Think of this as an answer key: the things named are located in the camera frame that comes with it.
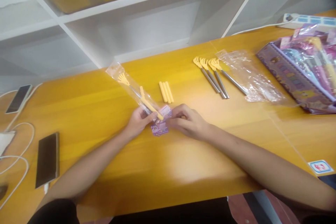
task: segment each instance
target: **phone screen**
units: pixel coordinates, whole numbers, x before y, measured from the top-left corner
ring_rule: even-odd
[[[35,188],[58,177],[58,133],[41,139],[38,143],[38,149]]]
[[[19,110],[23,100],[26,98],[27,93],[30,91],[31,88],[31,85],[22,86],[19,88],[19,90],[16,92],[16,95],[14,96],[14,99],[10,103],[6,114],[14,113]]]

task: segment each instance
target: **metal fork handle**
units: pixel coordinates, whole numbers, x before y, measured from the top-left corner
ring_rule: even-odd
[[[219,89],[215,86],[215,84],[213,83],[213,81],[210,79],[209,75],[206,73],[206,71],[204,70],[204,68],[201,68],[201,70],[202,70],[202,73],[204,74],[204,76],[206,77],[206,79],[210,82],[211,86],[216,91],[216,93],[219,93]]]
[[[220,86],[218,85],[218,83],[217,83],[215,77],[211,74],[210,70],[207,70],[207,72],[208,72],[208,75],[209,75],[210,79],[213,81],[213,83],[215,84],[216,88],[219,90],[219,93],[220,93],[221,97],[222,97],[223,99],[226,99],[226,96],[225,96],[225,94],[223,93],[223,91],[221,90]]]
[[[226,91],[226,89],[225,89],[225,87],[224,87],[224,84],[223,84],[223,82],[222,82],[222,80],[221,80],[221,77],[219,76],[219,74],[217,73],[217,71],[214,71],[214,73],[215,73],[215,75],[216,75],[216,78],[217,78],[217,80],[218,80],[218,83],[219,83],[219,85],[220,85],[220,88],[222,89],[224,95],[226,96],[226,99],[229,99],[230,96],[228,95],[228,92]]]
[[[227,78],[229,79],[229,81],[231,81],[231,83],[233,85],[235,85],[244,95],[249,95],[248,92],[243,89],[234,79],[232,79],[232,77],[230,75],[228,75],[224,70],[222,70],[222,74]]]

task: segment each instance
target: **sticker label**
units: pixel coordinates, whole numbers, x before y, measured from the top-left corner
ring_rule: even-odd
[[[164,117],[163,121],[150,127],[153,135],[157,137],[169,132],[166,126],[166,120],[172,116],[172,109],[168,105],[165,105],[159,110],[159,113]]]
[[[152,132],[154,136],[161,136],[163,134],[168,133],[168,128],[166,127],[166,123],[160,123],[160,124],[156,124],[151,126]]]
[[[323,173],[329,173],[329,172],[334,171],[325,160],[309,162],[308,164],[310,165],[310,167],[313,168],[316,174],[323,174]]]

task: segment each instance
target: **wooden tabletop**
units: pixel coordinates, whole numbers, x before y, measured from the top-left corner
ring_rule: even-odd
[[[336,16],[336,11],[323,15]],[[249,103],[225,78],[222,80],[230,99],[223,100],[192,63],[196,56],[213,58],[214,53],[222,49],[245,49],[253,55],[266,43],[292,33],[293,30],[268,27],[123,66],[161,106],[158,82],[168,81],[175,99],[171,107],[186,103],[208,122],[274,152],[311,174],[313,172],[307,165],[310,161],[324,159],[335,169],[336,115],[309,115],[299,107]],[[251,57],[260,71],[286,94],[258,59]],[[10,94],[1,99],[0,131],[14,117],[4,115],[12,97]],[[122,129],[136,106],[104,69],[40,86],[14,124],[30,122],[35,126],[33,143],[24,155],[29,162],[29,172],[0,211],[0,219],[27,222],[44,195],[42,188],[34,189],[39,139],[59,132],[62,175],[81,156]],[[5,154],[19,155],[31,133],[28,125],[19,126]],[[1,161],[0,170],[11,162]],[[24,171],[25,165],[19,161],[1,175],[0,183],[9,183],[10,192]],[[146,128],[111,162],[77,210],[83,222],[258,189],[261,189],[258,183],[210,145],[176,131],[155,137],[150,128]]]

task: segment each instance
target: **plastic bag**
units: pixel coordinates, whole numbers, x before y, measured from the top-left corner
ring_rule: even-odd
[[[271,81],[253,66],[253,62],[246,51],[226,52],[222,50],[216,53],[216,56],[230,68],[232,72],[230,75],[235,81],[248,91],[249,94],[245,96],[248,102],[280,102],[287,100],[272,85]]]
[[[158,112],[158,117],[154,120],[155,124],[161,123],[164,120],[164,116],[160,113],[160,107],[144,90],[143,94],[141,94],[142,87],[139,86],[135,80],[133,80],[132,77],[125,72],[125,69],[121,64],[113,62],[107,68],[106,73],[120,83],[126,92],[143,108],[147,115],[154,112],[154,109]]]
[[[317,80],[331,95],[336,96],[336,72],[334,60],[324,50],[319,37],[306,37],[291,42],[290,47],[300,52],[302,62],[310,70],[312,81]]]

